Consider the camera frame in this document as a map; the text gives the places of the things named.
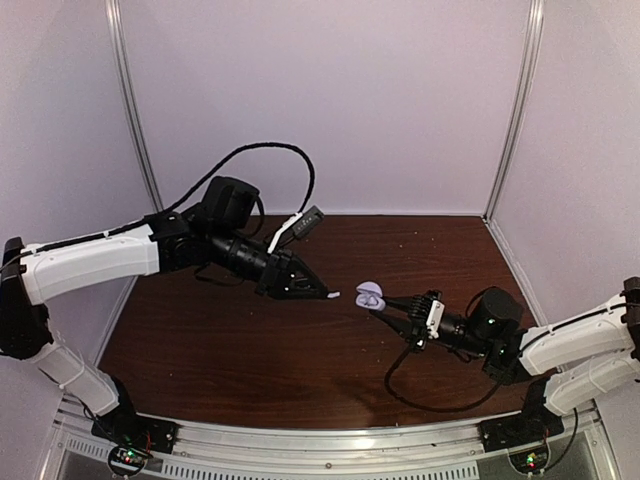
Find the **metal frame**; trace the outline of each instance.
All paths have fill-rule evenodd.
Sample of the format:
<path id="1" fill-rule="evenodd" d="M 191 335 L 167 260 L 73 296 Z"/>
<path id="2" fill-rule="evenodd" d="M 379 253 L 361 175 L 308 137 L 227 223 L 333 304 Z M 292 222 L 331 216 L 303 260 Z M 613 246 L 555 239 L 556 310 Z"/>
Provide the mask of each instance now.
<path id="1" fill-rule="evenodd" d="M 133 146 L 135 148 L 136 157 L 142 173 L 147 194 L 151 199 L 153 209 L 159 212 L 164 209 L 160 190 L 156 177 L 153 173 L 151 161 L 149 160 L 149 152 L 142 131 L 140 122 L 140 114 L 133 91 L 133 82 L 131 80 L 131 71 L 129 70 L 129 61 L 127 58 L 127 50 L 125 47 L 124 31 L 122 29 L 122 20 L 120 18 L 120 1 L 106 0 L 107 19 L 109 23 L 109 32 L 111 33 L 111 43 L 116 58 L 116 67 L 118 70 L 118 79 L 122 91 L 125 113 L 127 115 L 127 124 L 131 132 Z"/>
<path id="2" fill-rule="evenodd" d="M 154 454 L 145 471 L 161 478 L 201 480 L 474 480 L 479 478 L 478 460 L 506 455 L 506 451 L 484 453 L 477 429 L 480 420 L 363 430 L 276 430 L 177 421 L 174 453 Z M 573 430 L 573 415 L 564 422 L 563 437 L 567 437 Z M 81 405 L 65 397 L 39 478 L 57 479 L 68 452 L 100 462 L 106 459 L 111 445 L 92 437 L 90 425 Z M 600 480 L 618 480 L 593 403 L 580 410 L 579 431 L 589 441 Z"/>
<path id="3" fill-rule="evenodd" d="M 518 135 L 522 128 L 525 105 L 529 98 L 533 75 L 538 61 L 543 23 L 544 0 L 531 0 L 527 33 L 524 41 L 524 52 L 522 55 L 522 65 L 520 66 L 520 78 L 518 79 L 516 97 L 513 103 L 513 110 L 511 112 L 511 120 L 509 121 L 507 137 L 505 139 L 504 148 L 502 149 L 502 157 L 500 158 L 500 164 L 498 166 L 496 179 L 489 197 L 489 203 L 487 204 L 487 208 L 483 215 L 483 218 L 487 222 L 491 221 L 496 211 L 496 207 L 500 200 L 500 195 L 507 178 L 507 173 L 513 159 Z"/>

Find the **white panel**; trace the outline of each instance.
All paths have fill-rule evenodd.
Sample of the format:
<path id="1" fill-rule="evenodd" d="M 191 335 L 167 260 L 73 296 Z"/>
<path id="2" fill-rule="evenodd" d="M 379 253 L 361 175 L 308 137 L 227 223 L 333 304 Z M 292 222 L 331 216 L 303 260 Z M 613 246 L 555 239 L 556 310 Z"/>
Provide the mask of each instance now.
<path id="1" fill-rule="evenodd" d="M 0 244 L 104 230 L 150 210 L 101 0 L 2 0 Z M 98 353 L 125 281 L 51 301 L 51 326 Z M 0 477 L 31 479 L 58 405 L 33 366 L 0 358 Z"/>
<path id="2" fill-rule="evenodd" d="M 550 322 L 640 275 L 640 3 L 547 2 L 538 70 L 497 221 Z M 599 402 L 636 480 L 640 389 Z"/>
<path id="3" fill-rule="evenodd" d="M 300 145 L 334 213 L 483 211 L 515 94 L 529 1 L 123 2 L 165 203 L 236 146 Z M 291 212 L 304 164 L 249 153 L 226 170 Z"/>

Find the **black robotic arm joint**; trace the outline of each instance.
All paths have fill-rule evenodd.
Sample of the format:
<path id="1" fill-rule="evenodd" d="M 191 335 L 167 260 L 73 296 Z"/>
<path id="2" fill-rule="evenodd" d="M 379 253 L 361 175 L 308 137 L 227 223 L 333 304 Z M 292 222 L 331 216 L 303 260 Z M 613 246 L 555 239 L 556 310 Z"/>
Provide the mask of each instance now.
<path id="1" fill-rule="evenodd" d="M 622 316 L 622 321 L 627 324 L 635 345 L 633 358 L 640 360 L 640 277 L 626 279 L 622 294 L 627 302 L 627 311 Z"/>
<path id="2" fill-rule="evenodd" d="M 15 259 L 24 248 L 15 237 L 5 244 L 3 264 Z M 0 278 L 0 351 L 3 355 L 26 360 L 34 357 L 48 343 L 49 311 L 45 305 L 32 305 L 22 280 L 19 262 L 8 264 Z"/>

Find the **black cable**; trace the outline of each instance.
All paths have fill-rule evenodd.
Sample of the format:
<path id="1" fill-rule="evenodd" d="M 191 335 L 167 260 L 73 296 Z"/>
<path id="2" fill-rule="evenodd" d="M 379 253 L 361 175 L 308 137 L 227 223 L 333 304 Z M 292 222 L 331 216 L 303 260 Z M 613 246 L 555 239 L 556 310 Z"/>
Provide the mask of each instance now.
<path id="1" fill-rule="evenodd" d="M 4 269 L 7 268 L 12 263 L 17 262 L 21 258 L 28 257 L 29 255 L 31 255 L 31 252 L 22 252 L 22 253 L 19 253 L 16 256 L 10 258 L 6 262 L 4 262 L 4 264 L 0 267 L 0 273 L 2 273 L 4 271 Z"/>
<path id="2" fill-rule="evenodd" d="M 469 303 L 467 304 L 467 308 L 464 309 L 465 318 L 469 318 L 469 315 L 471 315 L 471 306 L 475 303 L 475 301 L 478 300 L 482 295 L 484 295 L 491 288 L 493 288 L 493 286 L 480 290 L 471 298 L 471 300 L 469 300 Z"/>
<path id="3" fill-rule="evenodd" d="M 300 206 L 300 210 L 299 210 L 300 212 L 304 211 L 305 207 L 307 206 L 307 203 L 309 203 L 309 199 L 311 198 L 311 194 L 313 193 L 313 187 L 316 181 L 316 172 L 315 172 L 315 169 L 313 168 L 313 163 L 311 162 L 311 159 L 304 152 L 304 150 L 290 143 L 258 142 L 258 143 L 250 143 L 248 145 L 243 145 L 241 147 L 236 148 L 233 152 L 231 152 L 222 160 L 220 160 L 211 170 L 209 170 L 200 180 L 198 180 L 193 185 L 193 187 L 187 190 L 187 193 L 185 193 L 177 202 L 175 202 L 169 208 L 165 209 L 163 212 L 164 213 L 172 212 L 173 210 L 178 208 L 180 205 L 182 205 L 184 202 L 186 202 L 189 199 L 189 197 L 191 197 L 191 195 L 193 195 L 202 185 L 205 184 L 207 180 L 209 180 L 213 175 L 215 175 L 215 173 L 218 170 L 220 170 L 233 157 L 235 157 L 236 155 L 242 152 L 246 152 L 248 150 L 256 150 L 259 148 L 281 148 L 283 150 L 290 150 L 294 153 L 297 153 L 305 161 L 305 163 L 307 164 L 307 169 L 309 170 L 309 185 L 307 186 L 307 193 L 304 196 L 304 200 L 302 201 L 302 205 Z"/>
<path id="4" fill-rule="evenodd" d="M 308 183 L 308 186 L 307 186 L 307 192 L 306 192 L 306 194 L 304 196 L 304 200 L 302 201 L 302 205 L 300 207 L 300 212 L 302 212 L 305 209 L 305 207 L 307 206 L 307 203 L 309 202 L 309 199 L 311 198 L 311 194 L 313 193 L 313 187 L 315 185 L 316 173 L 315 173 L 315 169 L 313 167 L 313 163 L 311 162 L 311 159 L 304 152 L 304 150 L 302 150 L 300 147 L 298 147 L 296 145 L 292 145 L 292 144 L 289 144 L 289 143 L 281 143 L 281 142 L 258 142 L 258 143 L 250 143 L 248 145 L 243 145 L 241 147 L 236 148 L 234 151 L 232 151 L 226 157 L 224 157 L 222 160 L 220 160 L 202 178 L 200 178 L 200 180 L 198 180 L 189 190 L 187 190 L 187 192 L 182 197 L 180 197 L 180 199 L 178 201 L 173 203 L 169 208 L 165 208 L 164 210 L 162 210 L 161 212 L 156 213 L 155 215 L 156 216 L 165 215 L 167 213 L 170 213 L 170 212 L 174 211 L 180 205 L 185 203 L 202 185 L 205 184 L 205 182 L 207 180 L 209 180 L 213 175 L 215 175 L 215 173 L 218 170 L 220 170 L 224 165 L 226 165 L 233 157 L 235 157 L 236 155 L 238 155 L 238 154 L 240 154 L 242 152 L 245 152 L 247 150 L 256 150 L 256 149 L 259 149 L 259 148 L 281 148 L 283 150 L 290 150 L 290 151 L 295 152 L 298 155 L 300 155 L 302 157 L 302 159 L 305 161 L 305 163 L 307 164 L 307 169 L 309 170 L 309 183 Z M 78 245 L 80 243 L 85 243 L 85 242 L 91 242 L 93 240 L 101 240 L 101 239 L 106 238 L 106 237 L 112 237 L 114 235 L 119 235 L 121 233 L 128 232 L 129 230 L 133 230 L 134 228 L 141 227 L 143 225 L 146 225 L 147 223 L 148 223 L 148 219 L 147 218 L 142 218 L 142 219 L 137 220 L 137 221 L 135 221 L 133 223 L 129 223 L 127 225 L 123 225 L 121 227 L 114 228 L 113 230 L 110 230 L 110 231 L 106 232 L 106 234 L 104 232 L 103 233 L 93 233 L 91 235 L 85 235 L 83 237 L 77 237 L 77 238 L 72 238 L 72 239 L 69 239 L 69 240 L 62 240 L 60 242 L 49 243 L 47 245 L 44 245 L 44 246 L 38 248 L 37 250 L 35 250 L 35 252 L 25 252 L 23 256 L 31 255 L 32 253 L 48 252 L 50 250 L 56 250 L 58 248 L 70 247 L 72 245 Z"/>
<path id="5" fill-rule="evenodd" d="M 460 413 L 460 412 L 466 412 L 468 410 L 473 410 L 474 408 L 479 407 L 480 405 L 482 405 L 483 403 L 485 403 L 487 400 L 489 400 L 491 397 L 495 395 L 498 389 L 502 386 L 502 382 L 504 381 L 504 378 L 506 378 L 506 372 L 511 370 L 513 367 L 515 367 L 518 361 L 518 359 L 516 358 L 515 361 L 512 362 L 513 365 L 510 365 L 509 368 L 505 370 L 505 372 L 503 372 L 503 375 L 498 379 L 496 384 L 493 387 L 491 387 L 491 389 L 482 398 L 476 400 L 475 402 L 470 403 L 468 405 L 463 405 L 461 407 L 451 407 L 451 408 L 428 407 L 426 405 L 421 405 L 419 403 L 412 402 L 411 400 L 403 397 L 391 386 L 391 377 L 393 376 L 394 372 L 398 369 L 398 367 L 402 365 L 402 362 L 404 362 L 405 359 L 409 356 L 409 354 L 413 351 L 418 341 L 419 340 L 414 340 L 413 342 L 411 342 L 409 346 L 405 348 L 404 351 L 400 354 L 400 356 L 396 359 L 396 361 L 393 362 L 389 370 L 387 370 L 387 373 L 384 376 L 384 388 L 387 391 L 387 393 L 391 395 L 393 398 L 395 398 L 396 400 L 404 403 L 409 407 L 415 408 L 417 410 L 422 410 L 425 412 Z"/>
<path id="6" fill-rule="evenodd" d="M 205 270 L 206 268 L 210 267 L 211 264 L 210 263 L 205 263 L 204 265 L 199 266 L 198 268 L 196 268 L 193 272 L 193 276 L 196 280 L 198 280 L 199 282 L 206 282 L 206 283 L 211 283 L 213 285 L 216 285 L 218 287 L 239 287 L 240 285 L 242 285 L 244 283 L 244 278 L 240 278 L 239 282 L 236 283 L 226 283 L 223 282 L 221 280 L 217 280 L 215 278 L 212 277 L 207 277 L 205 275 L 200 275 L 200 272 L 202 272 L 203 270 Z"/>
<path id="7" fill-rule="evenodd" d="M 610 311 L 610 310 L 615 310 L 617 308 L 626 307 L 627 305 L 640 306 L 640 304 L 635 304 L 635 303 L 618 303 L 616 305 L 612 305 L 609 308 L 602 308 L 600 310 L 595 310 L 593 312 L 585 313 L 584 315 L 580 315 L 580 316 L 578 316 L 578 317 L 576 317 L 574 319 L 571 319 L 571 320 L 569 320 L 569 321 L 567 321 L 565 323 L 559 324 L 555 328 L 552 328 L 552 330 L 546 330 L 545 332 L 541 333 L 540 335 L 538 335 L 537 337 L 535 337 L 534 339 L 529 341 L 524 347 L 520 348 L 520 350 L 518 350 L 518 353 L 514 357 L 513 361 L 502 372 L 500 377 L 498 377 L 498 379 L 496 380 L 496 384 L 493 387 L 491 387 L 491 389 L 482 398 L 480 398 L 480 399 L 478 399 L 475 402 L 472 402 L 470 404 L 463 405 L 463 406 L 460 406 L 460 407 L 451 407 L 451 408 L 429 407 L 427 405 L 422 405 L 422 404 L 419 404 L 419 403 L 412 402 L 411 400 L 408 400 L 407 398 L 403 397 L 400 393 L 398 393 L 391 386 L 391 377 L 393 376 L 394 372 L 400 367 L 400 365 L 402 365 L 402 362 L 404 362 L 405 359 L 409 356 L 409 354 L 413 351 L 413 349 L 415 348 L 415 346 L 416 346 L 417 342 L 419 341 L 419 339 L 415 339 L 413 342 L 411 342 L 409 344 L 409 346 L 396 359 L 396 361 L 393 362 L 391 367 L 389 367 L 389 370 L 387 370 L 387 373 L 384 376 L 384 387 L 385 387 L 385 390 L 387 391 L 387 393 L 389 395 L 391 395 L 392 397 L 394 397 L 396 400 L 400 401 L 401 403 L 404 403 L 405 405 L 407 405 L 409 407 L 415 408 L 417 410 L 422 410 L 422 411 L 425 411 L 425 412 L 432 412 L 432 413 L 460 413 L 460 412 L 466 412 L 468 410 L 473 410 L 474 408 L 477 408 L 480 405 L 482 405 L 483 403 L 487 402 L 489 399 L 491 399 L 491 397 L 493 397 L 495 395 L 495 393 L 503 385 L 503 382 L 507 379 L 508 374 L 511 372 L 511 370 L 513 370 L 516 367 L 516 365 L 520 361 L 520 357 L 522 356 L 522 354 L 528 348 L 530 348 L 533 344 L 535 344 L 537 341 L 539 341 L 540 339 L 542 339 L 542 338 L 544 338 L 544 337 L 546 337 L 548 335 L 551 335 L 551 333 L 556 331 L 556 330 L 560 330 L 562 328 L 568 327 L 569 325 L 573 325 L 576 322 L 579 322 L 581 320 L 585 320 L 586 318 L 595 317 L 596 315 L 600 315 L 601 313 L 605 313 L 605 312 Z"/>
<path id="8" fill-rule="evenodd" d="M 575 424 L 573 425 L 573 433 L 571 434 L 571 438 L 569 439 L 569 443 L 567 443 L 567 446 L 564 448 L 564 451 L 560 454 L 560 456 L 557 458 L 557 460 L 555 462 L 553 462 L 551 465 L 549 465 L 548 467 L 545 467 L 543 469 L 544 473 L 547 473 L 552 468 L 556 468 L 558 466 L 558 464 L 562 460 L 564 460 L 564 457 L 567 456 L 567 454 L 569 453 L 569 450 L 571 450 L 571 446 L 573 445 L 573 442 L 576 439 L 576 436 L 578 435 L 578 409 L 576 409 L 576 408 L 573 409 L 573 418 L 574 418 Z"/>

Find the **white robotic arm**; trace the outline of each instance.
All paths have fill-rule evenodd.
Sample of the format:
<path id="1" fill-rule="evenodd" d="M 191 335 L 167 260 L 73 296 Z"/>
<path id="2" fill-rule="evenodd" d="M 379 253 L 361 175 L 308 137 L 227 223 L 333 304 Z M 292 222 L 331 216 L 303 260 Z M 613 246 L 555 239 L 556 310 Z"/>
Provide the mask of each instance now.
<path id="1" fill-rule="evenodd" d="M 290 250 L 240 232 L 259 192 L 236 179 L 215 177 L 202 202 L 185 212 L 162 212 L 118 229 L 52 244 L 5 245 L 0 279 L 0 354 L 35 365 L 76 396 L 98 431 L 120 445 L 170 451 L 159 422 L 137 415 L 124 385 L 101 372 L 52 334 L 45 302 L 65 292 L 116 278 L 220 265 L 256 282 L 256 293 L 275 299 L 332 297 L 324 283 Z M 321 220 L 300 214 L 308 231 Z"/>
<path id="2" fill-rule="evenodd" d="M 624 291 L 609 301 L 565 321 L 528 330 L 519 329 L 523 309 L 505 291 L 491 287 L 480 292 L 472 312 L 444 312 L 441 293 L 429 291 L 412 297 L 387 297 L 373 282 L 358 287 L 356 304 L 367 308 L 409 343 L 405 352 L 418 353 L 427 343 L 445 346 L 470 361 L 485 358 L 483 371 L 496 386 L 481 400 L 464 407 L 436 408 L 416 404 L 391 386 L 387 391 L 414 408 L 452 413 L 470 410 L 488 400 L 500 385 L 530 381 L 555 368 L 579 363 L 564 373 L 543 377 L 530 385 L 521 414 L 509 420 L 481 423 L 485 449 L 507 448 L 535 441 L 548 429 L 563 431 L 560 417 L 598 395 L 640 377 L 640 278 L 625 281 Z M 386 307 L 405 312 L 409 322 L 390 316 Z M 438 321 L 430 321 L 437 313 Z"/>

